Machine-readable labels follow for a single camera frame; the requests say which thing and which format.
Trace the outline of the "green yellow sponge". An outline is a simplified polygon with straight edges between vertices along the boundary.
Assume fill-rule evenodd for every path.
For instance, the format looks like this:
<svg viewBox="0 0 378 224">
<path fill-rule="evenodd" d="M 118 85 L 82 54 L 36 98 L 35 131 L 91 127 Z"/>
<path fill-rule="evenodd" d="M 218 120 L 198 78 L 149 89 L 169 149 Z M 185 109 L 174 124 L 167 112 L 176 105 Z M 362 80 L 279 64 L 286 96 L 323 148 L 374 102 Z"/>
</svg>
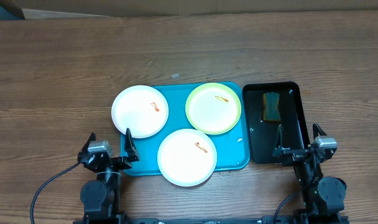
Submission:
<svg viewBox="0 0 378 224">
<path fill-rule="evenodd" d="M 279 99 L 280 95 L 276 92 L 268 92 L 262 95 L 263 121 L 280 122 Z"/>
</svg>

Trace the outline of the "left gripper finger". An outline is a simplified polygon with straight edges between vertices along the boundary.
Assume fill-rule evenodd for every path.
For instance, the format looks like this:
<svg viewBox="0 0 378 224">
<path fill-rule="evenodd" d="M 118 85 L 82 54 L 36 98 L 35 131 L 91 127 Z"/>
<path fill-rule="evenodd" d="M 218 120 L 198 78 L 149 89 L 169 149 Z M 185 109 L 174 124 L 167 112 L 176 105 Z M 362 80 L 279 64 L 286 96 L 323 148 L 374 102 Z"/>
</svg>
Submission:
<svg viewBox="0 0 378 224">
<path fill-rule="evenodd" d="M 91 133 L 90 136 L 89 136 L 89 138 L 88 138 L 88 140 L 87 140 L 87 142 L 86 142 L 85 145 L 82 147 L 81 151 L 82 151 L 82 152 L 87 152 L 87 151 L 88 151 L 88 147 L 89 147 L 89 145 L 90 145 L 90 142 L 91 142 L 91 141 L 95 141 L 95 140 L 96 140 L 96 135 L 95 135 L 95 133 Z"/>
<path fill-rule="evenodd" d="M 128 156 L 135 156 L 137 152 L 135 144 L 132 140 L 131 130 L 129 128 L 126 129 L 125 133 L 124 150 L 127 152 Z"/>
</svg>

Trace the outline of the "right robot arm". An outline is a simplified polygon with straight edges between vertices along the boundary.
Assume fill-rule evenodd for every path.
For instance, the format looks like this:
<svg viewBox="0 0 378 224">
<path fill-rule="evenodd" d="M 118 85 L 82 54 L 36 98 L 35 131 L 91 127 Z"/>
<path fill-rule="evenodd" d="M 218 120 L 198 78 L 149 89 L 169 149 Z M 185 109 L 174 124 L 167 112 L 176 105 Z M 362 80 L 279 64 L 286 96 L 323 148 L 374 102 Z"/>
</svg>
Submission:
<svg viewBox="0 0 378 224">
<path fill-rule="evenodd" d="M 283 127 L 278 125 L 273 156 L 281 159 L 283 166 L 292 166 L 300 188 L 277 207 L 272 223 L 348 223 L 341 217 L 347 185 L 337 177 L 325 177 L 320 164 L 331 159 L 338 143 L 319 126 L 313 124 L 313 143 L 304 149 L 283 147 Z M 305 208 L 298 209 L 291 217 L 280 218 L 279 211 L 291 199 L 301 194 Z"/>
</svg>

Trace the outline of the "lime green plate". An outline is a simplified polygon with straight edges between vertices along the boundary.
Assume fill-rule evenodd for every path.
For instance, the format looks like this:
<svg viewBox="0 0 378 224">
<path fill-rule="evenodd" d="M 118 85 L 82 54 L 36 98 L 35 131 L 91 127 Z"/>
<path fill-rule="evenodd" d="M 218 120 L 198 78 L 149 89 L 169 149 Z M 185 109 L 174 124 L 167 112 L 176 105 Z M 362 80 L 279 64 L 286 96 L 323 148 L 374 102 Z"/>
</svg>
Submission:
<svg viewBox="0 0 378 224">
<path fill-rule="evenodd" d="M 205 83 L 196 87 L 185 103 L 189 123 L 210 135 L 226 133 L 241 117 L 241 102 L 232 88 L 222 83 Z"/>
</svg>

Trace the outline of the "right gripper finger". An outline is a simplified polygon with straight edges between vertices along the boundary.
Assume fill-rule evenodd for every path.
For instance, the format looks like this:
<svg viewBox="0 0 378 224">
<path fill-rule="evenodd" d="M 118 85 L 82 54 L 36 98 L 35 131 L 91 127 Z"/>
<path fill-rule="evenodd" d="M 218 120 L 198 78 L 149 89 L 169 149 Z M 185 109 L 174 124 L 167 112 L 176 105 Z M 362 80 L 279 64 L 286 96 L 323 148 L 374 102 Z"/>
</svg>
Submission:
<svg viewBox="0 0 378 224">
<path fill-rule="evenodd" d="M 275 143 L 275 148 L 283 147 L 283 141 L 284 141 L 284 129 L 283 129 L 283 126 L 280 124 L 277 127 L 277 139 Z"/>
<path fill-rule="evenodd" d="M 320 127 L 318 123 L 313 123 L 312 130 L 314 139 L 318 136 L 326 136 L 326 133 L 323 131 L 323 129 Z"/>
</svg>

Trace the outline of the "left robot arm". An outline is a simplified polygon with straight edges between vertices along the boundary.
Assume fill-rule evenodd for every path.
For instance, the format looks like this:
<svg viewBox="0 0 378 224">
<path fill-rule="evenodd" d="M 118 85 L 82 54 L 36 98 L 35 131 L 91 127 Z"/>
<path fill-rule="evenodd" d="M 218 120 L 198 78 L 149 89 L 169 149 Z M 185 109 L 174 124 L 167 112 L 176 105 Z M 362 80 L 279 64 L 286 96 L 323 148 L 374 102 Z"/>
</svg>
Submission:
<svg viewBox="0 0 378 224">
<path fill-rule="evenodd" d="M 95 180 L 87 182 L 80 192 L 83 223 L 131 222 L 119 208 L 121 171 L 131 169 L 132 163 L 140 159 L 130 129 L 126 129 L 124 150 L 125 156 L 113 157 L 108 141 L 97 141 L 95 133 L 91 133 L 78 153 L 78 162 L 96 174 Z"/>
</svg>

